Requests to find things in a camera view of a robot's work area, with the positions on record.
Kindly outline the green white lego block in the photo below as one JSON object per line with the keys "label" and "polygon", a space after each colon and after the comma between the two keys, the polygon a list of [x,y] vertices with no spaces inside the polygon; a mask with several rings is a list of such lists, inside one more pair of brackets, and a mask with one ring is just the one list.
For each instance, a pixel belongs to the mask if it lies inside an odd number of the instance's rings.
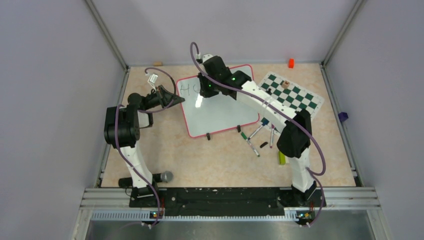
{"label": "green white lego block", "polygon": [[286,164],[286,156],[282,152],[278,152],[278,164],[284,166]]}

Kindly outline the black marker cap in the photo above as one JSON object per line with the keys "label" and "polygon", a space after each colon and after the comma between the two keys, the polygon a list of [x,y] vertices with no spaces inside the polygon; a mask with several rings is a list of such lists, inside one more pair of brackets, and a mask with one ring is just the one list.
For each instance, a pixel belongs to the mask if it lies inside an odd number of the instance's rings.
{"label": "black marker cap", "polygon": [[263,142],[263,143],[260,145],[260,148],[265,147],[267,144],[268,144],[268,142],[267,142],[267,141],[266,141],[266,142]]}

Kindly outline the green white chessboard mat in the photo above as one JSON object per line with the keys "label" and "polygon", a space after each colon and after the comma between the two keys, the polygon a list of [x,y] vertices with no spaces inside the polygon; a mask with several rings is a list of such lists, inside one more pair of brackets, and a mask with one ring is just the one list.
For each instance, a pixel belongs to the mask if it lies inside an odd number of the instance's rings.
{"label": "green white chessboard mat", "polygon": [[[284,89],[281,86],[283,81],[290,82],[288,89]],[[296,111],[307,110],[312,120],[325,102],[322,96],[271,71],[263,77],[258,85],[263,90],[271,89],[271,96],[284,106]]]}

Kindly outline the blue capped marker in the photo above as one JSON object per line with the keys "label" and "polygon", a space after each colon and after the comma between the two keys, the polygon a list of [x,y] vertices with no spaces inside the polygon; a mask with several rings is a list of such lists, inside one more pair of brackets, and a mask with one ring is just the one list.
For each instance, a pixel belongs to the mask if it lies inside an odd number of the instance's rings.
{"label": "blue capped marker", "polygon": [[262,121],[260,126],[247,139],[250,140],[252,137],[254,137],[268,123],[269,123],[268,120]]}

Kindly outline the purple block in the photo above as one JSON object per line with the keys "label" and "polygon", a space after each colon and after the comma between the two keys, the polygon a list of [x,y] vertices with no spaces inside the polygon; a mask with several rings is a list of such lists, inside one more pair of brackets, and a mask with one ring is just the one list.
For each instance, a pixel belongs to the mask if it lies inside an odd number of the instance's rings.
{"label": "purple block", "polygon": [[338,113],[337,116],[338,116],[338,119],[341,123],[343,123],[343,122],[345,122],[346,120],[349,119],[349,115],[348,115],[347,112],[340,112],[340,113]]}

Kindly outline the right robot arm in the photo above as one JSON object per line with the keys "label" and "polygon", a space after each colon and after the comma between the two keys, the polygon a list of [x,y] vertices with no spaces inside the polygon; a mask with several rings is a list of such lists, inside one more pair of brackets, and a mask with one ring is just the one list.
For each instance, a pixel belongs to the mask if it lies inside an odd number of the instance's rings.
{"label": "right robot arm", "polygon": [[241,70],[232,72],[218,55],[195,54],[201,64],[200,94],[210,98],[219,93],[256,110],[279,132],[278,150],[288,158],[292,172],[293,200],[307,206],[314,198],[316,181],[308,172],[312,135],[311,115],[305,110],[285,106]]}

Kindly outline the green capped marker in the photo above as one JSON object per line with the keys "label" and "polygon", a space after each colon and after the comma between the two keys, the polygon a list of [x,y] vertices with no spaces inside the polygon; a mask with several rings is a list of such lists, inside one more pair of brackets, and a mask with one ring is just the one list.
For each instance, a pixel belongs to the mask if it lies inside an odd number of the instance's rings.
{"label": "green capped marker", "polygon": [[247,142],[247,144],[250,146],[250,148],[253,150],[253,152],[256,154],[256,156],[259,158],[260,153],[256,150],[256,148],[253,146],[249,138],[245,135],[244,132],[241,132],[240,135],[243,137],[243,139]]}

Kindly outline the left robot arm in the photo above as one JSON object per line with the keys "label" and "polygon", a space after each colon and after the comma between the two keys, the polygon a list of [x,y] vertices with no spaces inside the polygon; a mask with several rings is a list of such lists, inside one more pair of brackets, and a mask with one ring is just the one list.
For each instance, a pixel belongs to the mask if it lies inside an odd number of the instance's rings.
{"label": "left robot arm", "polygon": [[106,110],[104,138],[107,144],[120,150],[130,172],[130,177],[121,178],[121,188],[131,188],[130,197],[140,199],[149,207],[160,202],[158,183],[168,183],[174,175],[170,171],[153,174],[148,169],[138,145],[140,130],[153,126],[153,114],[148,110],[161,106],[173,107],[185,101],[183,97],[171,93],[163,85],[146,96],[132,93],[128,96],[126,107],[109,107]]}

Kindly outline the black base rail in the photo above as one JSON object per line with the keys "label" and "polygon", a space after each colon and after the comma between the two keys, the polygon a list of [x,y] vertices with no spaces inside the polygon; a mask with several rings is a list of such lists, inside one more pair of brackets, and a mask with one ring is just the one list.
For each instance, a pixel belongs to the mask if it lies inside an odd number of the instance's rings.
{"label": "black base rail", "polygon": [[319,188],[305,193],[293,187],[169,187],[157,195],[133,193],[131,208],[164,209],[167,217],[266,217],[283,216],[288,208],[324,205]]}

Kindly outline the purple capped marker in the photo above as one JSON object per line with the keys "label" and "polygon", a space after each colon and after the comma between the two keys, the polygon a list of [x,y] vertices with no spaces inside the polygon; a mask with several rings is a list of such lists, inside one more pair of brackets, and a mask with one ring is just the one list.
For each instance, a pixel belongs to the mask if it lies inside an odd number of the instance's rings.
{"label": "purple capped marker", "polygon": [[271,124],[271,131],[270,131],[270,142],[269,142],[269,148],[273,148],[274,143],[274,134],[275,134],[275,126]]}

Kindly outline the orange block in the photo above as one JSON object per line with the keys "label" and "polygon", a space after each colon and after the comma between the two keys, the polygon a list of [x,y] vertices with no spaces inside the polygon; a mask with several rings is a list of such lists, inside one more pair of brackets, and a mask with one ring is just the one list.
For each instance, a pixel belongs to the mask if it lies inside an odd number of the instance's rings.
{"label": "orange block", "polygon": [[294,58],[290,58],[289,60],[288,60],[288,68],[289,69],[293,69],[294,68],[294,66],[295,66],[295,59]]}

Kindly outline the wooden block on chessboard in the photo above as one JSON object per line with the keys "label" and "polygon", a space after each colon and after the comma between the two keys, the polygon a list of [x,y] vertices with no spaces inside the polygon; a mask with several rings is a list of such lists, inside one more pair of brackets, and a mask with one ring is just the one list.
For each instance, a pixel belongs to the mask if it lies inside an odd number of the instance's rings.
{"label": "wooden block on chessboard", "polygon": [[282,83],[281,83],[281,86],[284,88],[284,89],[288,89],[289,87],[290,87],[290,82],[289,81],[287,81],[287,80],[285,80],[285,81],[283,81]]}

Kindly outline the black microphone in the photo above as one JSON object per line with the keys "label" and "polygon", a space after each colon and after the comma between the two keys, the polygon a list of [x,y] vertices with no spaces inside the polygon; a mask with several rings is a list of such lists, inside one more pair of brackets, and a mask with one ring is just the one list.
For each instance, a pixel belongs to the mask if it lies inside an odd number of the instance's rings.
{"label": "black microphone", "polygon": [[[156,183],[169,183],[173,180],[174,175],[170,171],[164,171],[162,173],[153,174],[152,178]],[[118,180],[118,186],[120,188],[130,188],[133,186],[133,180],[131,177],[120,178]]]}

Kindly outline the pink framed whiteboard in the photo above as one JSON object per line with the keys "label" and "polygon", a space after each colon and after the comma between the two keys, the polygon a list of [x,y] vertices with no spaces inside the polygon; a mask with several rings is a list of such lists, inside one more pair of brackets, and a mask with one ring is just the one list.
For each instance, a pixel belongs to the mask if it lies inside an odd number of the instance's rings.
{"label": "pink framed whiteboard", "polygon": [[179,79],[176,86],[178,95],[184,98],[181,108],[192,138],[254,124],[260,119],[257,111],[230,96],[219,93],[210,98],[202,97],[196,75]]}

